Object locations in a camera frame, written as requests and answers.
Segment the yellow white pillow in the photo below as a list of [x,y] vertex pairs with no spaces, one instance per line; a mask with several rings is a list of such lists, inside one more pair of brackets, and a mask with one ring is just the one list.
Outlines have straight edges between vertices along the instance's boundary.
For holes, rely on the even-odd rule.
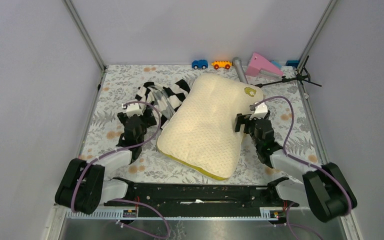
[[237,114],[264,99],[257,86],[206,73],[199,76],[163,128],[157,149],[218,181],[230,178],[240,160],[244,134],[235,131]]

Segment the black white striped pillowcase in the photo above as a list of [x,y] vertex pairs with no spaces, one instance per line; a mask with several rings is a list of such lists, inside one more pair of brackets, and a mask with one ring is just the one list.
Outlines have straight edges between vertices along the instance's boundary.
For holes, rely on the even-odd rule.
[[190,91],[191,88],[184,79],[178,80],[171,86],[163,86],[148,81],[138,88],[134,99],[147,102],[160,112],[161,129],[163,129],[185,101]]

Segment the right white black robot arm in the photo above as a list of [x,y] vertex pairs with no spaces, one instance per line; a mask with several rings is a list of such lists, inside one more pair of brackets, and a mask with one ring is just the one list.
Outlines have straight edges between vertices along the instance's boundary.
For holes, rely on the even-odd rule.
[[264,165],[288,175],[268,183],[266,198],[271,205],[295,202],[310,208],[323,223],[346,216],[357,207],[357,198],[339,166],[333,162],[322,165],[307,163],[286,153],[275,140],[275,131],[267,115],[253,118],[250,114],[239,113],[234,130],[251,137],[257,157]]

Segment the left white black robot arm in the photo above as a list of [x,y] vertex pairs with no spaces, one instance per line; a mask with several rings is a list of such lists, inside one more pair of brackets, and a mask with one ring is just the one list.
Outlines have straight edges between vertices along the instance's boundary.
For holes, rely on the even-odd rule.
[[127,116],[119,113],[124,126],[118,144],[111,150],[92,160],[72,159],[55,193],[57,205],[70,208],[74,213],[92,214],[99,205],[117,199],[128,206],[135,200],[135,192],[124,180],[108,179],[115,170],[134,163],[142,152],[142,146],[152,140],[146,138],[148,128],[160,128],[160,113],[146,110],[143,114]]

